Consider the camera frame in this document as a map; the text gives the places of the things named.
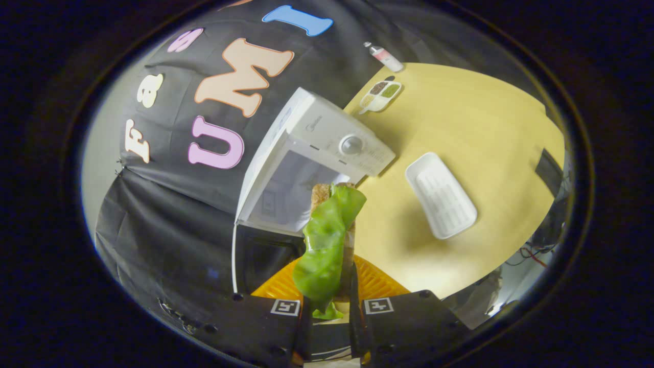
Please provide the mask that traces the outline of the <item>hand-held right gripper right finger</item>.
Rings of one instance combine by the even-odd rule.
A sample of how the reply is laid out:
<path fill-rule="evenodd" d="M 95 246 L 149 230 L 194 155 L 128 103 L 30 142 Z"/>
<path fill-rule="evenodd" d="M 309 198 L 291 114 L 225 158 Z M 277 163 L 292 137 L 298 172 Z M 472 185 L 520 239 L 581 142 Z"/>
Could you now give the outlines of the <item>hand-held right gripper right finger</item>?
<path fill-rule="evenodd" d="M 448 365 L 471 330 L 430 290 L 410 292 L 355 256 L 350 337 L 362 367 Z"/>

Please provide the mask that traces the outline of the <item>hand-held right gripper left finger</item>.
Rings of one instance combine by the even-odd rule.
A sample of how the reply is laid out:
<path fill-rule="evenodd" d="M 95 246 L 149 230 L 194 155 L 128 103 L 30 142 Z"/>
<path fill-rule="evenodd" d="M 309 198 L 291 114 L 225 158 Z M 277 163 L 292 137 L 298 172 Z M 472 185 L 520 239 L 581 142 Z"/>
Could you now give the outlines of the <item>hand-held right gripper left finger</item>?
<path fill-rule="evenodd" d="M 289 258 L 257 258 L 241 268 L 230 261 L 184 265 L 159 282 L 162 314 L 186 338 L 238 367 L 292 367 L 303 307 L 295 297 L 252 292 Z M 233 271 L 254 269 L 255 285 L 232 285 Z"/>

